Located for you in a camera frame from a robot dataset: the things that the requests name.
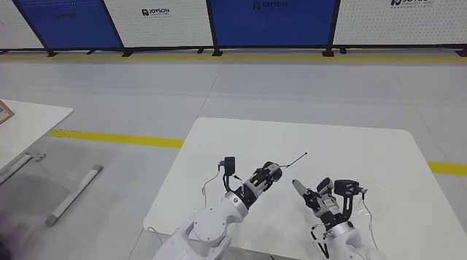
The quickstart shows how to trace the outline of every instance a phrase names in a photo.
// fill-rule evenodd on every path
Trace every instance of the white tabletop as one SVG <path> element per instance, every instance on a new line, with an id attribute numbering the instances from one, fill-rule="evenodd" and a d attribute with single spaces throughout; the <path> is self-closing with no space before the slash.
<path id="1" fill-rule="evenodd" d="M 15 115 L 0 124 L 0 169 L 73 113 L 72 108 L 3 100 Z"/>
<path id="2" fill-rule="evenodd" d="M 236 157 L 236 174 L 246 180 L 266 161 L 289 164 L 304 152 L 308 156 L 284 170 L 281 180 L 250 208 L 244 223 L 231 225 L 232 246 L 319 259 L 319 248 L 309 244 L 310 227 L 318 219 L 292 179 L 316 189 L 330 177 L 356 180 L 368 188 L 374 236 L 387 259 L 466 258 L 467 237 L 413 137 L 404 130 L 199 118 L 144 227 L 171 234 L 200 210 L 201 187 L 215 176 L 216 163 L 225 156 Z M 208 206 L 217 205 L 224 193 L 219 176 L 207 186 Z M 354 207 L 351 221 L 370 243 L 369 216 L 360 210 L 361 205 Z"/>

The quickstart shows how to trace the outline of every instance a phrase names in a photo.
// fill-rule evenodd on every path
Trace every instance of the blue panel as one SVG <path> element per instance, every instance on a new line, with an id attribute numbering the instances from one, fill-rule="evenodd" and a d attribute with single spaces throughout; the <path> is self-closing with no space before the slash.
<path id="1" fill-rule="evenodd" d="M 119 47 L 100 0 L 18 0 L 50 48 Z"/>
<path id="2" fill-rule="evenodd" d="M 335 0 L 211 0 L 217 43 L 326 45 Z"/>

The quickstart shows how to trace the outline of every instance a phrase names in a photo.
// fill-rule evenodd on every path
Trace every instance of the robotic hand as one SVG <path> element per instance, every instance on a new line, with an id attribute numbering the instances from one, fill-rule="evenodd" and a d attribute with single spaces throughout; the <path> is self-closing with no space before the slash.
<path id="1" fill-rule="evenodd" d="M 361 188 L 359 182 L 336 180 L 333 183 L 331 179 L 326 178 L 317 186 L 317 192 L 305 188 L 298 180 L 293 180 L 292 184 L 304 198 L 306 206 L 313 210 L 314 215 L 325 226 L 324 247 L 321 243 L 318 243 L 318 245 L 327 259 L 330 256 L 328 252 L 329 244 L 335 253 L 335 255 L 332 255 L 334 260 L 385 260 L 385 256 L 381 252 L 362 241 L 360 232 L 349 221 L 352 215 L 354 195 L 362 193 L 362 199 L 365 200 L 367 189 Z M 339 210 L 336 197 L 332 195 L 333 188 L 335 194 L 344 197 L 342 213 Z M 313 233 L 316 226 L 313 226 L 311 230 L 314 240 L 317 239 Z"/>
<path id="2" fill-rule="evenodd" d="M 235 158 L 226 157 L 218 164 L 224 167 L 223 182 L 227 194 L 217 208 L 204 208 L 181 225 L 154 255 L 153 260 L 218 260 L 232 241 L 227 234 L 231 223 L 241 223 L 258 197 L 267 191 L 282 176 L 278 164 L 268 161 L 242 186 L 233 191 L 229 186 L 230 176 L 235 173 Z M 192 234 L 201 243 L 201 251 L 195 252 L 189 236 Z"/>

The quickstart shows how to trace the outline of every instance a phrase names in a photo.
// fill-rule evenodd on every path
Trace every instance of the black frame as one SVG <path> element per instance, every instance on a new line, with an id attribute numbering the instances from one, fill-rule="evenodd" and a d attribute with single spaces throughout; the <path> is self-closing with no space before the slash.
<path id="1" fill-rule="evenodd" d="M 467 57 L 467 44 L 435 44 L 435 45 L 335 45 L 334 42 L 334 36 L 336 33 L 336 26 L 337 26 L 337 20 L 339 17 L 339 10 L 340 10 L 340 5 L 341 5 L 341 0 L 335 0 L 334 1 L 334 8 L 333 8 L 333 15 L 332 15 L 332 20 L 331 20 L 331 30 L 328 38 L 328 43 L 326 45 L 231 45 L 231 46 L 219 46 L 217 43 L 217 35 L 216 35 L 216 30 L 215 30 L 215 23 L 214 23 L 214 17 L 212 13 L 212 4 L 211 0 L 206 0 L 206 5 L 207 5 L 207 12 L 208 12 L 208 18 L 209 18 L 209 26 L 211 29 L 211 35 L 212 35 L 212 44 L 213 46 L 173 46 L 173 47 L 125 47 L 123 44 L 123 41 L 117 31 L 117 28 L 115 27 L 115 24 L 113 22 L 113 19 L 109 13 L 109 10 L 107 9 L 107 6 L 104 2 L 104 0 L 100 0 L 102 7 L 104 8 L 104 11 L 109 18 L 109 21 L 112 26 L 112 30 L 114 31 L 114 34 L 117 36 L 118 42 L 120 44 L 119 47 L 73 47 L 73 48 L 50 48 L 47 46 L 43 38 L 41 38 L 39 32 L 36 30 L 36 28 L 33 26 L 32 22 L 29 20 L 29 18 L 26 16 L 24 11 L 21 9 L 20 5 L 16 0 L 12 0 L 13 4 L 16 6 L 20 14 L 23 16 L 24 20 L 27 22 L 27 24 L 31 27 L 31 30 L 34 32 L 34 34 L 37 36 L 39 41 L 41 42 L 42 46 L 44 48 L 20 48 L 20 49 L 0 49 L 0 55 L 4 54 L 8 51 L 45 51 L 48 53 L 47 57 L 53 57 L 57 55 L 58 53 L 56 51 L 78 51 L 78 50 L 84 50 L 88 51 L 87 54 L 92 54 L 93 52 L 100 50 L 100 51 L 117 51 L 117 52 L 123 52 L 122 57 L 128 57 L 131 54 L 135 52 L 142 52 L 142 51 L 167 51 L 167 50 L 190 50 L 190 49 L 198 49 L 198 54 L 203 53 L 204 49 L 213 49 L 214 53 L 212 56 L 221 56 L 223 52 L 221 49 L 227 49 L 227 48 L 244 48 L 244 49 L 325 49 L 323 51 L 323 56 L 325 57 L 332 57 L 334 56 L 333 49 L 339 49 L 341 54 L 346 54 L 347 48 L 391 48 L 391 49 L 396 49 L 396 48 L 451 48 L 451 49 L 460 49 L 459 51 L 456 51 L 459 56 L 462 57 Z"/>

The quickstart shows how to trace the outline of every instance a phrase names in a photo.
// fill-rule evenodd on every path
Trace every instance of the table leg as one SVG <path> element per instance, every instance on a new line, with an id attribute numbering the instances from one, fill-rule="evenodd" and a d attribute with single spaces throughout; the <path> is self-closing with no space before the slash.
<path id="1" fill-rule="evenodd" d="M 10 168 L 1 171 L 0 173 L 0 184 L 2 184 L 6 179 L 8 179 L 11 175 L 13 175 L 16 171 L 18 171 L 25 163 L 27 163 L 32 156 L 24 155 L 20 159 L 18 159 L 15 164 L 13 164 Z"/>
<path id="2" fill-rule="evenodd" d="M 53 226 L 55 222 L 61 217 L 61 215 L 65 212 L 65 210 L 73 203 L 73 201 L 81 194 L 81 192 L 86 188 L 86 186 L 94 179 L 94 177 L 103 169 L 101 165 L 95 165 L 94 168 L 85 176 L 84 179 L 81 180 L 80 184 L 78 185 L 78 189 L 70 193 L 60 205 L 55 209 L 55 211 L 49 215 L 45 224 L 47 226 Z"/>

